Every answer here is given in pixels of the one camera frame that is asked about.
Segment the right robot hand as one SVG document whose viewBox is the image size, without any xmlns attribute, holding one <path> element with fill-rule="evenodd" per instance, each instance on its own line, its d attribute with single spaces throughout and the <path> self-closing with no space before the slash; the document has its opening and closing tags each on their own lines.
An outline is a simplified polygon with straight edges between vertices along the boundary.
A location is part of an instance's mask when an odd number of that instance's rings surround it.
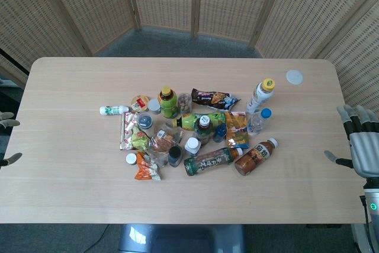
<svg viewBox="0 0 379 253">
<path fill-rule="evenodd" d="M 366 179 L 366 192 L 378 191 L 378 116 L 361 105 L 338 106 L 343 128 L 345 130 L 351 158 L 338 158 L 325 150 L 324 155 L 335 164 L 353 169 L 356 174 Z"/>
</svg>

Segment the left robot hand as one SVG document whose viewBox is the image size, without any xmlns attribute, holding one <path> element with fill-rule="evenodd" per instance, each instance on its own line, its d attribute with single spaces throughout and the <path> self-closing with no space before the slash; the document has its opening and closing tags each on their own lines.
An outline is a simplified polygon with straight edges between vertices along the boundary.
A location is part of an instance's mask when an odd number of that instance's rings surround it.
<svg viewBox="0 0 379 253">
<path fill-rule="evenodd" d="M 1 130 L 5 130 L 7 127 L 16 127 L 20 125 L 20 122 L 13 119 L 13 117 L 14 113 L 12 112 L 1 112 Z M 15 153 L 9 158 L 1 160 L 1 167 L 14 164 L 22 157 L 22 155 L 22 153 Z"/>
</svg>

